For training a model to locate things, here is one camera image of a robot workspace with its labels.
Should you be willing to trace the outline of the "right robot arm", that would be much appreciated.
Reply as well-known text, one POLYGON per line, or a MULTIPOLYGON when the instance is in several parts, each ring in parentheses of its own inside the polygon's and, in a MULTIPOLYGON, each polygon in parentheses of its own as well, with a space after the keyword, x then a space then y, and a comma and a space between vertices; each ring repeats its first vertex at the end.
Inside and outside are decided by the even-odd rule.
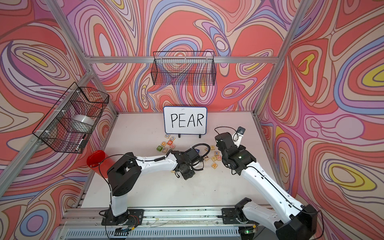
POLYGON ((216 146, 222 153, 222 163, 247 180, 267 200, 272 209, 262 207, 250 198, 235 205, 236 220, 252 221, 277 235, 280 240, 309 240, 317 232, 318 214, 312 205, 303 205, 290 196, 264 171, 257 159, 240 144, 241 134, 218 134, 216 146))

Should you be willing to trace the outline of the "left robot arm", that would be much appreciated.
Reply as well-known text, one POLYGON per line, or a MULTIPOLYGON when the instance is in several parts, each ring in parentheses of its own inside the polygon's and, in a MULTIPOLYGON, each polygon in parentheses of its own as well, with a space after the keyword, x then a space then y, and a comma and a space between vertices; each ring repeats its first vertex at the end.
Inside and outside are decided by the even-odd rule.
POLYGON ((195 168, 204 157, 198 151, 190 148, 185 152, 169 150, 166 154, 153 157, 139 157, 132 152, 121 155, 121 158, 107 171, 107 182, 110 187, 110 208, 104 214, 104 226, 127 225, 133 220, 132 226, 141 224, 138 217, 133 217, 128 207, 128 193, 133 189, 140 175, 160 171, 176 173, 188 180, 195 175, 195 168))

